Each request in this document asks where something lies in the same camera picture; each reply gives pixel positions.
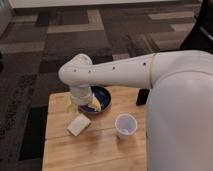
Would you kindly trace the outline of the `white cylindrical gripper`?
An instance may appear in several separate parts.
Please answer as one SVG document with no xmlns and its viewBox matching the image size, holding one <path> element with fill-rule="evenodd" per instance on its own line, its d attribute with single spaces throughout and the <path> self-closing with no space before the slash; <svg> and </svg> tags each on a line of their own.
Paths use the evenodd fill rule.
<svg viewBox="0 0 213 171">
<path fill-rule="evenodd" d="M 70 99 L 76 105 L 87 105 L 95 109 L 96 111 L 101 110 L 101 104 L 96 97 L 92 98 L 92 90 L 89 85 L 71 86 L 70 87 Z"/>
</svg>

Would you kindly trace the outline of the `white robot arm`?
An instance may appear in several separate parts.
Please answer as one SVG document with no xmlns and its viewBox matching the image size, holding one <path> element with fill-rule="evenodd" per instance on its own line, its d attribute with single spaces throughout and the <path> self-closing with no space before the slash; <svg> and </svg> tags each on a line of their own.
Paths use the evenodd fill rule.
<svg viewBox="0 0 213 171">
<path fill-rule="evenodd" d="M 91 101 L 92 85 L 148 89 L 148 171 L 213 171 L 213 54 L 170 51 L 101 64 L 78 54 L 58 75 L 76 104 Z"/>
</svg>

